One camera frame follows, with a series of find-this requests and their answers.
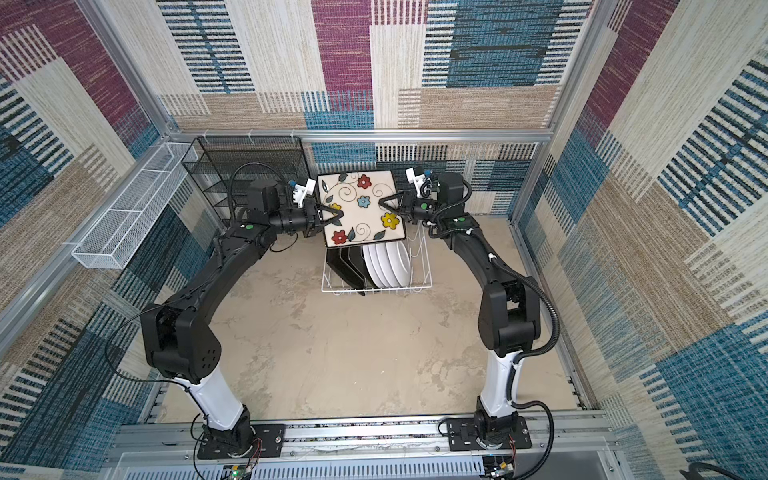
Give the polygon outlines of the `floral square plate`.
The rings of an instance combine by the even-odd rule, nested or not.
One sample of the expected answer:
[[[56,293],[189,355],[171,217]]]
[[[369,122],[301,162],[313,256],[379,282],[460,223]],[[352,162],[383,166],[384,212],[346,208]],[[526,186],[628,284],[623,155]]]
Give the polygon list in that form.
[[[364,276],[349,261],[348,248],[328,249],[326,251],[326,264],[358,295],[365,295]]]
[[[327,248],[342,248],[356,244],[373,244],[406,238],[405,223],[382,224],[380,217],[387,208],[381,207],[381,197],[396,192],[390,171],[342,172],[317,178],[320,203],[341,209],[343,231],[324,236]]]

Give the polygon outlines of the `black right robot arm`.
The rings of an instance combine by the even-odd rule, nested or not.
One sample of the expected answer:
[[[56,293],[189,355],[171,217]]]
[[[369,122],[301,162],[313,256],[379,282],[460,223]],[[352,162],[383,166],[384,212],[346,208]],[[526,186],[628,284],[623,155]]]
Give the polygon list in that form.
[[[460,174],[406,170],[410,186],[379,201],[387,213],[421,224],[469,268],[481,288],[477,328],[488,351],[476,418],[489,424],[516,414],[522,356],[541,335],[540,299],[531,280],[512,270],[466,210],[472,190]]]

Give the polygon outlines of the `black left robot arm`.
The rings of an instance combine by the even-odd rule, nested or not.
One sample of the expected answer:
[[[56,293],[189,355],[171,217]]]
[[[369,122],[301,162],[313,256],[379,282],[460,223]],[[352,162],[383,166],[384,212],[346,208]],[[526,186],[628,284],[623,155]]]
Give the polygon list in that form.
[[[231,204],[229,226],[197,276],[163,303],[147,305],[140,315],[148,364],[188,393],[212,430],[233,431],[246,421],[245,405],[219,368],[222,346],[210,328],[214,313],[278,236],[311,237],[344,216],[316,201],[313,180],[286,186],[282,193],[274,180],[253,181],[245,204]]]

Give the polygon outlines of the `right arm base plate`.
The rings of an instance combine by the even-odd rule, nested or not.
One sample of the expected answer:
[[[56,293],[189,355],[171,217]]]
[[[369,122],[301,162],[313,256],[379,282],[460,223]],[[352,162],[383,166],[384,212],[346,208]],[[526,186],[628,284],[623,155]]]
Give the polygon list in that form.
[[[530,449],[532,440],[526,419],[513,414],[501,421],[481,418],[445,417],[438,432],[447,438],[451,451],[496,451]]]

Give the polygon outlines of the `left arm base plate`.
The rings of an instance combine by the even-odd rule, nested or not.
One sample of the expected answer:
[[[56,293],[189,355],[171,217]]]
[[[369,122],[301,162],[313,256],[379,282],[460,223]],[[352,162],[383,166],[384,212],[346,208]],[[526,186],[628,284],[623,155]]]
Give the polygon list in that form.
[[[197,460],[228,460],[245,462],[280,456],[285,424],[255,424],[236,426],[220,431],[203,427],[203,436],[195,454]]]

